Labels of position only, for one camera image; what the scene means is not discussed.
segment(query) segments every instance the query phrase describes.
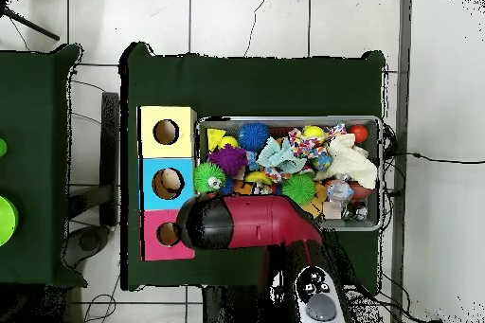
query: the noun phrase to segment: spiky ball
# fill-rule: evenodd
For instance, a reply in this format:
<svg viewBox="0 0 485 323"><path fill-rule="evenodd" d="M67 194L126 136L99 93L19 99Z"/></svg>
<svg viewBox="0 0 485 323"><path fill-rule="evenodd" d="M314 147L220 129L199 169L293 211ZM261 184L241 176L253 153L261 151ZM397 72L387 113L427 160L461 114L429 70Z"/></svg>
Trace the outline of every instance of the spiky ball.
<svg viewBox="0 0 485 323"><path fill-rule="evenodd" d="M193 171L193 187L196 192L211 192L218 190L209 184L212 177L221 181L222 186L225 184L225 174L223 170L213 163L201 163Z"/></svg>
<svg viewBox="0 0 485 323"><path fill-rule="evenodd" d="M260 122L244 124L239 129L239 146L249 152L261 150L269 137L269 127Z"/></svg>
<svg viewBox="0 0 485 323"><path fill-rule="evenodd" d="M238 174L240 169L247 166L246 151L241 148L233 148L226 144L217 152L210 153L208 161L217 164L223 172L234 177Z"/></svg>
<svg viewBox="0 0 485 323"><path fill-rule="evenodd" d="M283 183L283 195L293 199L299 205L309 203L315 195L314 180L307 173L293 174Z"/></svg>
<svg viewBox="0 0 485 323"><path fill-rule="evenodd" d="M225 184L219 189L222 195L229 195L234 191L234 179L231 177L225 178Z"/></svg>

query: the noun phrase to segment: shape sorter box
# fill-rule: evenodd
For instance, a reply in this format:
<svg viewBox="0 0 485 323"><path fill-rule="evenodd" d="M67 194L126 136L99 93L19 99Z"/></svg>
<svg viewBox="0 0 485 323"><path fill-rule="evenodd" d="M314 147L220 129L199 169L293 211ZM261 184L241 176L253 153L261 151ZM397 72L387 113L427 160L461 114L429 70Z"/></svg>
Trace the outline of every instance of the shape sorter box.
<svg viewBox="0 0 485 323"><path fill-rule="evenodd" d="M191 158L144 158L142 161L144 210L178 210L194 196L193 160ZM171 199L162 199L153 190L154 183L156 183L153 178L159 171L165 169L175 170L181 180L178 194Z"/></svg>
<svg viewBox="0 0 485 323"><path fill-rule="evenodd" d="M140 113L144 158L193 156L197 115L190 107L142 106Z"/></svg>
<svg viewBox="0 0 485 323"><path fill-rule="evenodd" d="M195 257L193 249L187 248L182 242L174 246L161 243L158 228L163 223L175 223L178 210L150 210L144 212L143 244L145 245L145 260L190 260Z"/></svg>

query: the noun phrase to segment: green object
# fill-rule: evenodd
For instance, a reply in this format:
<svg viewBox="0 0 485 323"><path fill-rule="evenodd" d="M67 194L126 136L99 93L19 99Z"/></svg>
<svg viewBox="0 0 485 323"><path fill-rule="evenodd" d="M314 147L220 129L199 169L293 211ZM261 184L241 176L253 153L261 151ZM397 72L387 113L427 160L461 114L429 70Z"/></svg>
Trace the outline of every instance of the green object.
<svg viewBox="0 0 485 323"><path fill-rule="evenodd" d="M283 195L299 205L308 204L316 193L314 180L308 174L294 174L283 183Z"/></svg>
<svg viewBox="0 0 485 323"><path fill-rule="evenodd" d="M7 142L0 138L0 157L5 156L5 153L7 153Z"/></svg>
<svg viewBox="0 0 485 323"><path fill-rule="evenodd" d="M67 92L77 45L50 54L0 51L0 194L18 209L20 224L0 247L0 282L81 286L63 266L67 219Z"/></svg>
<svg viewBox="0 0 485 323"><path fill-rule="evenodd" d="M6 243L15 232L18 217L15 205L0 196L0 246Z"/></svg>
<svg viewBox="0 0 485 323"><path fill-rule="evenodd" d="M225 184L223 170L213 163L201 163L193 171L193 187L197 192L212 192L217 190L209 184L209 178L215 177Z"/></svg>
<svg viewBox="0 0 485 323"><path fill-rule="evenodd" d="M264 58L156 57L143 43L122 55L121 102L127 108L131 138L121 152L127 161L128 227L122 240L128 251L127 288L139 285L255 285L266 263L264 248L195 251L193 260L142 261L139 246L137 106L189 106L209 116L377 116L382 114L381 52L362 59L329 57L276 60ZM314 98L301 100L298 97ZM379 231L338 233L361 284L377 291ZM352 284L348 276L346 284Z"/></svg>

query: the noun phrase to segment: green bowl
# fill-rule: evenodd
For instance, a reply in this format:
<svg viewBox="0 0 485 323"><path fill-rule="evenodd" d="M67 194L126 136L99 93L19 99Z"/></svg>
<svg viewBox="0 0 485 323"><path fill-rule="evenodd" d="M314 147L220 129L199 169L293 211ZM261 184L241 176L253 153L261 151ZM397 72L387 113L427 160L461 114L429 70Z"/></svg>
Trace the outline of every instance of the green bowl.
<svg viewBox="0 0 485 323"><path fill-rule="evenodd" d="M15 232L19 215L15 205L0 196L0 246L7 242Z"/></svg>

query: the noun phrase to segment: yellow cube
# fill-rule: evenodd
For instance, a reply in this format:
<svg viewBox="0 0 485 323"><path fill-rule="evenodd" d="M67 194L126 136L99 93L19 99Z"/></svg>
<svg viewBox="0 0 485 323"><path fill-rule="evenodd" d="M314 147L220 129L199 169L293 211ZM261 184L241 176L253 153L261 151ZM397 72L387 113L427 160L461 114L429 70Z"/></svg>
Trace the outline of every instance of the yellow cube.
<svg viewBox="0 0 485 323"><path fill-rule="evenodd" d="M197 115L190 107L142 106L140 110L144 158L193 156Z"/></svg>

